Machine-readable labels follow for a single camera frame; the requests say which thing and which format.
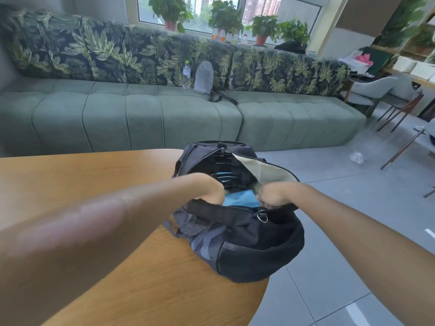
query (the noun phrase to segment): metal ring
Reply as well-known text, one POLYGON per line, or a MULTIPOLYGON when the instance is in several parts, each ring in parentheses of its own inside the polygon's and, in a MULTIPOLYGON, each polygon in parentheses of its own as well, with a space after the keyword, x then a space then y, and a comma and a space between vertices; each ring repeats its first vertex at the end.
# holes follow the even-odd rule
POLYGON ((257 214, 257 218, 260 220, 260 222, 262 222, 262 223, 267 223, 268 222, 268 216, 267 216, 267 214, 263 214, 265 217, 266 217, 266 220, 265 221, 263 221, 261 218, 260 218, 260 214, 257 214))

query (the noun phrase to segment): flower pot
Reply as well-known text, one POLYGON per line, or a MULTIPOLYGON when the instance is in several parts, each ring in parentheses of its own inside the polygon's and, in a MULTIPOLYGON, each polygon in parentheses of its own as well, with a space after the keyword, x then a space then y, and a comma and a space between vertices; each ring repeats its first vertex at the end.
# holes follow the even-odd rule
POLYGON ((263 46, 265 43, 266 43, 266 39, 267 39, 268 37, 267 36, 264 36, 264 35, 257 35, 256 37, 255 37, 255 44, 256 45, 259 45, 259 46, 263 46))
POLYGON ((169 22, 169 21, 165 21, 165 22, 164 22, 164 27, 165 27, 168 31, 176 31, 176 30, 177 30, 177 23, 169 22))

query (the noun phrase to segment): black backpack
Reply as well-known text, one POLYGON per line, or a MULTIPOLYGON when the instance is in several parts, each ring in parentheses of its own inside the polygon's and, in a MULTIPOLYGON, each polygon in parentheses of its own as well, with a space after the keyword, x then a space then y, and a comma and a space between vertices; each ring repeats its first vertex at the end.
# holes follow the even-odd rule
MULTIPOLYGON (((299 181, 290 171, 257 158, 252 147, 239 142, 189 144, 175 165, 173 177, 206 173, 227 192, 253 190, 275 181, 299 181)), ((288 264, 304 246, 304 228, 287 204, 276 209, 221 206, 191 200, 174 213, 175 236, 218 274, 235 283, 259 281, 288 264)))

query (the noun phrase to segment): white box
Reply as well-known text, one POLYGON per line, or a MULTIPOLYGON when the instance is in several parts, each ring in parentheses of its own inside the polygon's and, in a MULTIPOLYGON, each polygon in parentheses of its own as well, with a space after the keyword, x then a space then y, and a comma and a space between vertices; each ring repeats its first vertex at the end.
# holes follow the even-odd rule
POLYGON ((435 75, 435 64, 417 62, 416 66, 411 72, 411 75, 418 76, 419 78, 429 80, 435 75))
POLYGON ((399 56, 396 63, 393 66, 393 70, 404 72, 404 73, 410 73, 414 67, 416 66, 417 61, 412 60, 408 57, 399 56))

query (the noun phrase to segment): green sofa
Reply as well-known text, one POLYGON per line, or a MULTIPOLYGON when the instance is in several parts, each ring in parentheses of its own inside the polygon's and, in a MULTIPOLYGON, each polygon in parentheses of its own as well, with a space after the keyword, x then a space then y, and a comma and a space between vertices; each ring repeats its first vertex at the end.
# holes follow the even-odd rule
POLYGON ((141 26, 0 5, 21 77, 0 93, 0 142, 14 156, 178 148, 238 140, 257 151, 350 141, 365 117, 335 98, 343 63, 141 26), (211 103, 181 88, 209 60, 211 103))

